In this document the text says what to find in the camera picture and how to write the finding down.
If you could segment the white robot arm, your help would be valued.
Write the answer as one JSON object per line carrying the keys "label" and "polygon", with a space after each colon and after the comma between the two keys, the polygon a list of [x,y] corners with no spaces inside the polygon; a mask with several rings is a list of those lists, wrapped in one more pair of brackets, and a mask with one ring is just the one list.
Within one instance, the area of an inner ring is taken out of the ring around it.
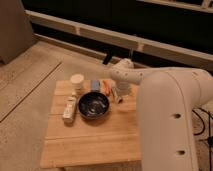
{"label": "white robot arm", "polygon": [[213,75],[186,67],[134,69],[129,59],[109,73],[138,86],[142,171],[199,171],[192,110],[213,100]]}

